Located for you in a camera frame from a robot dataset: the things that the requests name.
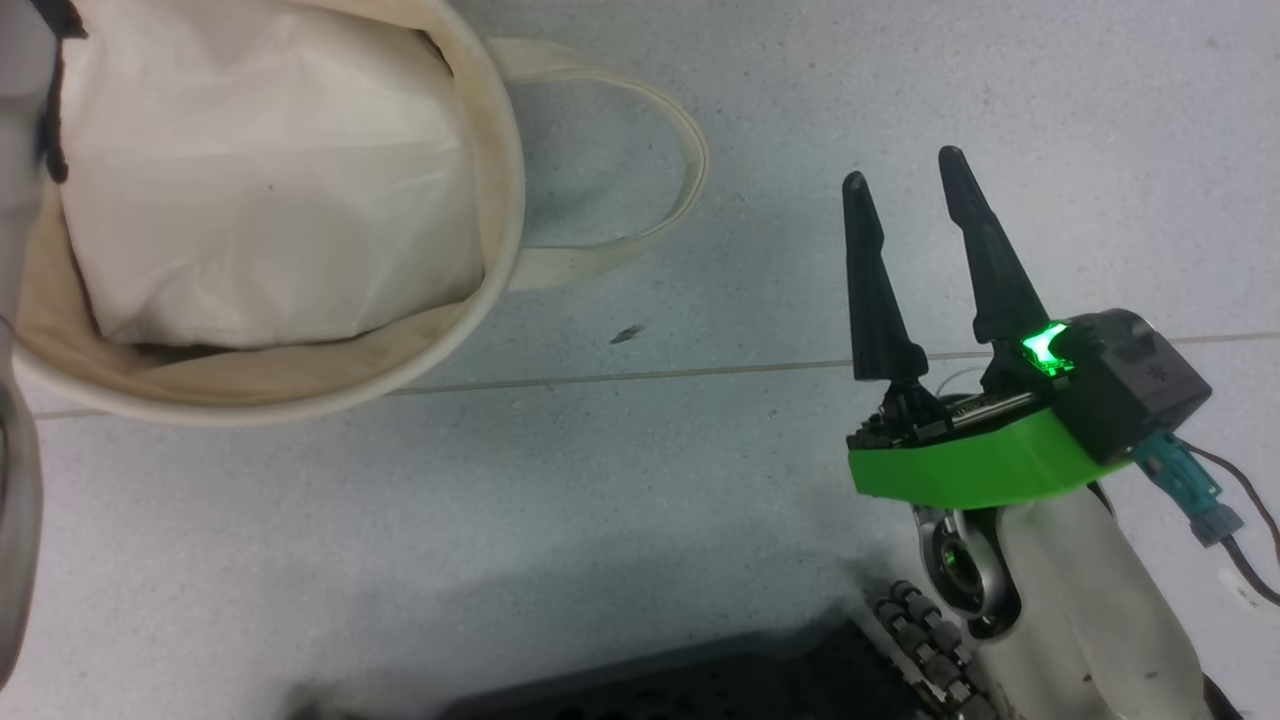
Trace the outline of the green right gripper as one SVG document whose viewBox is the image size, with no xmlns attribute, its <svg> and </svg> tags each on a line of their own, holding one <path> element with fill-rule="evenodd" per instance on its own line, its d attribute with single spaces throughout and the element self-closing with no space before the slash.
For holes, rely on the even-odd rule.
<svg viewBox="0 0 1280 720">
<path fill-rule="evenodd" d="M 928 360 L 909 337 L 884 266 L 874 199 L 865 176 L 850 173 L 841 199 L 852 372 L 856 380 L 888 384 L 877 411 L 846 438 L 855 488 L 946 510 L 1030 503 L 1080 489 L 1101 479 L 1102 466 L 1036 395 L 1051 379 L 1021 343 L 1047 328 L 1050 315 L 963 150 L 942 147 L 938 164 L 948 215 L 963 232 L 974 337 L 992 348 L 980 384 L 996 395 L 940 397 L 920 384 Z"/>
</svg>

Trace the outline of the cream canvas laundry basket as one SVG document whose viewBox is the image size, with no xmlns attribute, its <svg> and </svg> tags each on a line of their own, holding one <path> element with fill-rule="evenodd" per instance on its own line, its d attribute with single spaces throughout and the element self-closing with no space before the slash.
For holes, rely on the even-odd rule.
<svg viewBox="0 0 1280 720">
<path fill-rule="evenodd" d="M 335 343 L 207 354 L 168 363 L 113 345 L 90 325 L 59 188 L 42 179 L 15 322 L 15 373 L 82 407 L 180 427 L 260 427 L 367 404 L 448 359 L 506 292 L 550 290 L 614 272 L 667 240 L 707 184 L 709 145 L 669 95 L 618 76 L 571 47 L 481 38 L 445 0 L 276 0 L 421 32 L 454 73 L 477 173 L 485 275 L 466 300 Z M 525 247 L 524 147 L 511 85 L 595 81 L 635 94 L 663 117 L 684 156 L 666 217 L 639 234 L 594 245 Z"/>
</svg>

